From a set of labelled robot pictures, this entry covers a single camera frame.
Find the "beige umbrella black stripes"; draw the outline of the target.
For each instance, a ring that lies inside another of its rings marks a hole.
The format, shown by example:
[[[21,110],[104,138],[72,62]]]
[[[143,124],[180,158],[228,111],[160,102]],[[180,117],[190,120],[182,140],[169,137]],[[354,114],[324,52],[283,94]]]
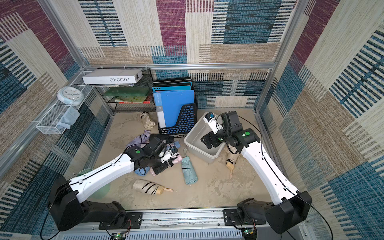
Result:
[[[166,188],[154,182],[137,179],[133,184],[133,190],[148,195],[161,195],[163,192],[173,192],[174,190]]]

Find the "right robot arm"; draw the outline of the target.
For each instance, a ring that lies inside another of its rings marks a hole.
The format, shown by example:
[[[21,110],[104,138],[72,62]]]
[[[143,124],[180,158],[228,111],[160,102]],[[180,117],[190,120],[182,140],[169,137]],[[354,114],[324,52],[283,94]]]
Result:
[[[208,148],[221,144],[235,148],[254,168],[268,190],[271,202],[260,202],[248,198],[237,206],[238,221],[241,224],[267,222],[277,233],[287,230],[306,220],[312,198],[308,192],[300,192],[280,171],[263,147],[261,138],[252,129],[244,129],[237,112],[223,113],[218,118],[208,112],[203,120],[211,131],[201,138]]]

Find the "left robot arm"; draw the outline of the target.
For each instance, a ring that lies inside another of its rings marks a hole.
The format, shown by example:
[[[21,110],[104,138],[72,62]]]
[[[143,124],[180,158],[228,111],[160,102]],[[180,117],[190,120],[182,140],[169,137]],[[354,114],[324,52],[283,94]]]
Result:
[[[48,209],[58,230],[64,232],[80,223],[90,222],[100,222],[113,229],[126,227],[128,217],[120,203],[96,203],[88,201],[88,198],[115,179],[137,169],[151,168],[158,175],[173,166],[177,152],[177,148],[168,147],[159,138],[153,138],[143,147],[127,147],[118,157],[91,172],[70,180],[58,178],[48,199]]]

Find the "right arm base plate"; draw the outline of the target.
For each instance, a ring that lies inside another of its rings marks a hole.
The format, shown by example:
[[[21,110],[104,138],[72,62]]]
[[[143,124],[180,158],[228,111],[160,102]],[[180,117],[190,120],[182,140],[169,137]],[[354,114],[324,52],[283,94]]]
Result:
[[[267,223],[262,215],[240,209],[224,209],[223,216],[225,226],[236,226],[239,228],[265,225]]]

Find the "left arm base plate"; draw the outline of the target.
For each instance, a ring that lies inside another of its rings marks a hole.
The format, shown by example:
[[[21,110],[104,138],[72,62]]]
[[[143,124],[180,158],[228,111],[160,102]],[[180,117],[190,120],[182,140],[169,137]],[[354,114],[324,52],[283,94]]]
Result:
[[[143,218],[143,212],[128,212],[125,214],[120,214],[116,220],[113,220],[111,223],[102,223],[99,224],[99,230],[122,230],[122,229],[139,229],[141,227]]]

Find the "light blue umbrella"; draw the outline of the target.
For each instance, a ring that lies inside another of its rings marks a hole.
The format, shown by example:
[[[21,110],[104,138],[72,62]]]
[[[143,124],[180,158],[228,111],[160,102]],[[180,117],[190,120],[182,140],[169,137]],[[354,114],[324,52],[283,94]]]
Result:
[[[150,169],[151,169],[150,167],[139,168],[139,169],[136,169],[134,172],[138,176],[145,177],[150,172]]]

